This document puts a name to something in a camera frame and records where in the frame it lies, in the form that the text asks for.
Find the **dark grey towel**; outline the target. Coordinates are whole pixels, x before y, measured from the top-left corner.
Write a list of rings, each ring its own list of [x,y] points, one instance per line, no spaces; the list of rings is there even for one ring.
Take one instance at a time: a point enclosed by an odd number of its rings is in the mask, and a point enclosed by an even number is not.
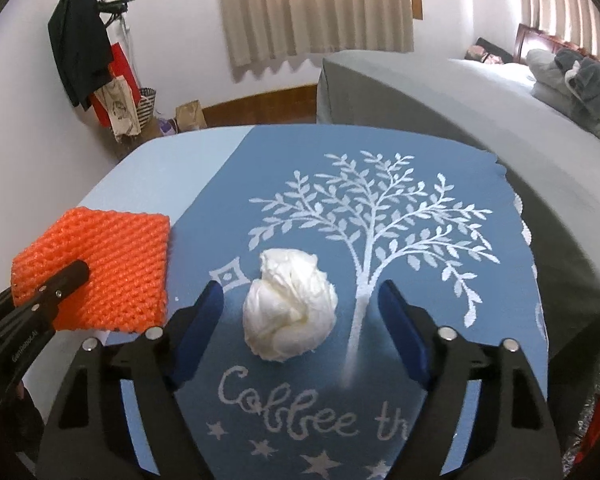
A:
[[[600,62],[566,48],[557,52],[554,62],[570,93],[573,116],[600,120]]]

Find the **blue tree-print tablecloth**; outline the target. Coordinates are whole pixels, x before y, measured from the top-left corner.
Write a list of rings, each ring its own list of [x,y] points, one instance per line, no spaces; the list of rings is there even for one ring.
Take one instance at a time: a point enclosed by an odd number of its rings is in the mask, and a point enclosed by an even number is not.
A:
[[[548,344],[529,232],[505,168],[455,141],[352,126],[215,128],[151,141],[83,205],[171,220],[168,308],[210,281],[220,322],[176,398],[219,479],[380,479],[424,400],[381,321],[393,281],[484,344],[514,338],[540,384]],[[266,362],[242,303],[271,248],[314,255],[337,321],[317,349]]]

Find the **beige canvas tote bag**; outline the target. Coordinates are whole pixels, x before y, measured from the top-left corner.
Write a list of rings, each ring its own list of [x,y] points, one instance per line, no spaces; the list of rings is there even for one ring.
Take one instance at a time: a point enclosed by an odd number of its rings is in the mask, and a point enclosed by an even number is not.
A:
[[[124,138],[140,135],[132,89],[123,76],[111,79],[108,84],[96,90],[95,98],[106,110],[110,128],[118,143]]]

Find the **wooden coat rack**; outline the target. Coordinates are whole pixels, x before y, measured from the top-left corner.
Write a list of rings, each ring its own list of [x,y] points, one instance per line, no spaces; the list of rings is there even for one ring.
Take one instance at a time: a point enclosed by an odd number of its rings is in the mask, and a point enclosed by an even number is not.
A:
[[[117,42],[121,44],[126,58],[131,65],[136,82],[140,88],[143,88],[140,84],[140,76],[138,76],[135,67],[131,38],[129,37],[129,27],[128,24],[126,24],[126,14],[129,11],[130,4],[133,2],[134,0],[97,0],[98,12],[102,22],[105,24],[111,47]],[[94,116],[96,126],[102,130],[102,135],[109,144],[110,150],[119,160],[124,159],[136,148],[139,148],[140,144],[143,144],[148,140],[148,125],[150,121],[145,125],[145,128],[140,128],[139,136],[124,138],[121,143],[118,143],[114,138],[111,128],[105,128],[99,123],[92,106],[88,110],[84,110],[80,106],[76,108],[78,110],[83,110],[85,113],[91,113]]]

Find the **red cloth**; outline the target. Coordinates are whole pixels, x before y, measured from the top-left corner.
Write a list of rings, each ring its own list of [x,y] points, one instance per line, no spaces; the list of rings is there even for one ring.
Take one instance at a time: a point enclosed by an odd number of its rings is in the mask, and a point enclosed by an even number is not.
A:
[[[588,433],[590,434],[591,446],[596,445],[597,441],[600,440],[600,398],[595,405],[595,410],[591,420],[590,428],[588,428]]]

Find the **red hanging bag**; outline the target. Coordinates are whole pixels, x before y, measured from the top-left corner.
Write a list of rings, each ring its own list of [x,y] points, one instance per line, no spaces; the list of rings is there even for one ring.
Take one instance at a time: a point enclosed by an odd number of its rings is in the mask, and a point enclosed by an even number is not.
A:
[[[140,133],[137,105],[140,87],[121,44],[111,47],[114,59],[108,65],[110,81],[90,95],[90,102],[99,123],[113,128],[116,136],[135,136]]]

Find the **brown paper bag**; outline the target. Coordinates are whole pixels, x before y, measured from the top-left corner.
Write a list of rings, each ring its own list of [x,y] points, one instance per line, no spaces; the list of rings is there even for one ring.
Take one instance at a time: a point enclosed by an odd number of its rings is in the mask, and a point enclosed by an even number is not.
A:
[[[204,110],[198,100],[181,104],[175,109],[175,122],[179,132],[195,131],[208,127]]]

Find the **black pink item behind bed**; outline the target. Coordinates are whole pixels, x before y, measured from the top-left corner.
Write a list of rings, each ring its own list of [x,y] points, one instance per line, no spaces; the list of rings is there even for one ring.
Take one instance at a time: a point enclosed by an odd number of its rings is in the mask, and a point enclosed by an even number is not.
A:
[[[483,64],[508,64],[514,62],[514,57],[503,48],[479,37],[465,53],[465,60]]]

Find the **black hanging jacket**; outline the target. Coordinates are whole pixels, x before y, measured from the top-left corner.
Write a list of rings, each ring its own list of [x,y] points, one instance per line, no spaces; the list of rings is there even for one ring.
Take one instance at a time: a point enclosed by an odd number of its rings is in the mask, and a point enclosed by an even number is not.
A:
[[[59,0],[47,25],[60,81],[73,107],[88,110],[91,95],[111,80],[111,44],[97,0]]]

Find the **bed with grey sheet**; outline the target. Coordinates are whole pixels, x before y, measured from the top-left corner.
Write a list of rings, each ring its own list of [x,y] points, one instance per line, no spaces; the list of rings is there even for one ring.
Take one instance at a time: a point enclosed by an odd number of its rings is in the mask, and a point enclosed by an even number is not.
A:
[[[526,70],[342,51],[324,58],[317,118],[440,136],[498,156],[531,231],[554,358],[600,316],[600,140],[513,80]]]

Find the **black trash bin bag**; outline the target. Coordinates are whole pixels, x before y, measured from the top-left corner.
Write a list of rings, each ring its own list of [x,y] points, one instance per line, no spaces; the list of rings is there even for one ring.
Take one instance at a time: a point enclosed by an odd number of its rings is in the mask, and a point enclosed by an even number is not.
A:
[[[590,428],[600,398],[600,311],[561,314],[548,328],[548,406],[566,479],[600,479],[600,440]]]

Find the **left beige curtain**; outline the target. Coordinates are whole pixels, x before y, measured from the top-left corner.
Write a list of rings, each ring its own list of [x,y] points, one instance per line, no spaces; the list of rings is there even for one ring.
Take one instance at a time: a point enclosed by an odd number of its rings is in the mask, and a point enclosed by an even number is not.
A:
[[[233,67],[342,50],[414,50],[411,0],[220,0]]]

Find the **striped basket bag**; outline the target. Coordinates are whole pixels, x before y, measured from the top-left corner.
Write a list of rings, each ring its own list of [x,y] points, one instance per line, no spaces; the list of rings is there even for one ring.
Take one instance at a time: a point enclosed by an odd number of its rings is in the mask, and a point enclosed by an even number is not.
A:
[[[136,114],[142,129],[154,117],[156,97],[157,91],[154,88],[140,88],[140,100],[136,104]]]

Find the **red wooden headboard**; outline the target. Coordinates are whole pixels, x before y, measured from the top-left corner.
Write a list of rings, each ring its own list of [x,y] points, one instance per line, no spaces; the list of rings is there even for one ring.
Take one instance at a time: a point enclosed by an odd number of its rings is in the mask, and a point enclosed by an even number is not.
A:
[[[590,52],[584,47],[579,47],[577,44],[563,40],[558,36],[550,35],[548,32],[543,32],[541,29],[520,23],[518,25],[514,45],[514,62],[526,64],[527,54],[531,50],[543,50],[550,53],[557,53],[562,48],[579,52],[584,56],[590,55]]]

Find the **orange foam net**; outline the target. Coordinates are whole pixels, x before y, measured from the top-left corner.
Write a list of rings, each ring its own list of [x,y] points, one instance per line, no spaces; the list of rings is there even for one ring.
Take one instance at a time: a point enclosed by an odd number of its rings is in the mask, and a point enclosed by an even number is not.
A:
[[[60,303],[56,330],[143,333],[166,322],[166,268],[170,219],[76,207],[12,260],[17,307],[73,261],[90,277]]]

